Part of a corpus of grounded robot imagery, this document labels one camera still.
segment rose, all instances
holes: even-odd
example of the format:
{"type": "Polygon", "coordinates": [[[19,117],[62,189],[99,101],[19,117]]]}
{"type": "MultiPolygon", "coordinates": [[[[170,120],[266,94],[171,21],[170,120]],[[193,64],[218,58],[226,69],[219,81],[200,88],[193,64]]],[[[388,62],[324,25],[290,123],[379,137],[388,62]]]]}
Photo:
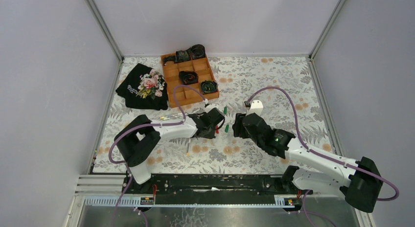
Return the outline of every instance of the rose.
{"type": "Polygon", "coordinates": [[[144,85],[147,89],[157,87],[158,83],[154,79],[145,78],[141,81],[141,84],[144,85]]]}
{"type": "Polygon", "coordinates": [[[155,93],[155,95],[156,95],[156,96],[162,96],[162,95],[163,95],[163,93],[162,93],[160,90],[157,90],[157,91],[156,91],[156,93],[155,93]]]}

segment gray wall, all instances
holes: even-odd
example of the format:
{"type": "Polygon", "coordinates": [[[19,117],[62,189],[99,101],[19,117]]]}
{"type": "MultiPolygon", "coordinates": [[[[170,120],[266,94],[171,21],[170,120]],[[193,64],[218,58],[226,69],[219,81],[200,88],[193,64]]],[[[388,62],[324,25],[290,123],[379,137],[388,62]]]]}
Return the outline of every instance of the gray wall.
{"type": "MultiPolygon", "coordinates": [[[[401,191],[378,227],[413,226],[415,0],[348,0],[316,66],[347,156],[373,159],[401,191]]],[[[393,190],[386,184],[381,197],[393,190]]]]}
{"type": "Polygon", "coordinates": [[[124,55],[309,53],[338,0],[95,0],[124,55]]]}
{"type": "Polygon", "coordinates": [[[0,71],[0,226],[61,226],[117,60],[84,0],[0,0],[0,71]]]}

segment folded black shirt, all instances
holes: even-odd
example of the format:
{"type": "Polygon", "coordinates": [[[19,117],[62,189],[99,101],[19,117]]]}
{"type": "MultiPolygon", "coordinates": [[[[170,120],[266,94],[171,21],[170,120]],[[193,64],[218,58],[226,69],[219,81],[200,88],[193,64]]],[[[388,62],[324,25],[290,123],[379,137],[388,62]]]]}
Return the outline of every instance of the folded black shirt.
{"type": "Polygon", "coordinates": [[[135,109],[167,110],[167,83],[156,70],[137,64],[117,88],[125,106],[135,109]]]}

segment wooden tray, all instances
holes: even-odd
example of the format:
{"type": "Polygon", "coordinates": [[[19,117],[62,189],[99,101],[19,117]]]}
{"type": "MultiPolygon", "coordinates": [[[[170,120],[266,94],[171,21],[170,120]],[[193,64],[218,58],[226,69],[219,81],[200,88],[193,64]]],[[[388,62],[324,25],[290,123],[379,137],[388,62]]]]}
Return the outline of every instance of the wooden tray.
{"type": "MultiPolygon", "coordinates": [[[[176,53],[165,54],[161,56],[161,63],[163,59],[168,56],[174,56],[176,53]]],[[[170,107],[177,107],[173,98],[173,89],[180,84],[183,84],[179,78],[179,71],[195,71],[199,76],[199,82],[195,84],[190,84],[189,86],[202,92],[200,90],[200,83],[205,80],[215,81],[215,77],[212,73],[212,68],[210,67],[208,57],[191,60],[188,62],[181,62],[176,64],[169,64],[163,66],[164,79],[167,83],[167,95],[169,98],[170,107]]],[[[205,98],[211,100],[219,97],[219,90],[214,93],[204,94],[205,98]]],[[[195,93],[193,90],[187,88],[178,88],[176,91],[176,97],[181,106],[193,104],[196,102],[201,102],[203,99],[199,94],[195,93]]]]}

